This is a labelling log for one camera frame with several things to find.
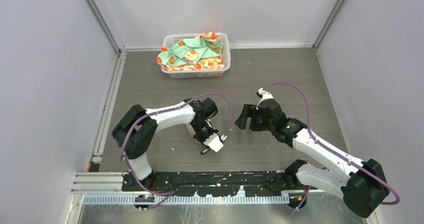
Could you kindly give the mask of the large metal keyring holder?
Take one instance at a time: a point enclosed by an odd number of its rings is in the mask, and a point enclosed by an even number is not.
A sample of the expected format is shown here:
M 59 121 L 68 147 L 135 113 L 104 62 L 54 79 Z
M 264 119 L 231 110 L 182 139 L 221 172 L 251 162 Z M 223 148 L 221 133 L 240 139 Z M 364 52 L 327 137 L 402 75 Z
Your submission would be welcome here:
M 188 132 L 188 134 L 189 134 L 189 136 L 191 137 L 191 139 L 192 139 L 192 141 L 195 143 L 195 145 L 197 146 L 197 147 L 200 147 L 201 146 L 201 142 L 199 142 L 199 141 L 197 141 L 196 139 L 195 139 L 195 131 L 194 131 L 194 129 L 193 129 L 193 127 L 191 126 L 191 124 L 186 124 L 186 129 L 187 129 L 187 132 Z

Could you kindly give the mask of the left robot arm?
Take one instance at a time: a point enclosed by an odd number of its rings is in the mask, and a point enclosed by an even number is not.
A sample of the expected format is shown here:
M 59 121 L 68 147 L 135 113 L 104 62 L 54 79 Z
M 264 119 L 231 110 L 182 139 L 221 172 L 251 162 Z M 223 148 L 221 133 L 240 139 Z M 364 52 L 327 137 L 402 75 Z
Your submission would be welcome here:
M 127 157 L 131 169 L 136 174 L 134 184 L 142 191 L 153 185 L 153 169 L 147 158 L 147 150 L 154 135 L 166 128 L 184 124 L 190 130 L 191 137 L 204 146 L 202 154 L 210 150 L 215 152 L 223 148 L 221 136 L 211 122 L 218 112 L 211 98 L 203 101 L 188 99 L 168 108 L 145 109 L 133 105 L 116 127 L 112 137 L 123 149 L 122 156 Z

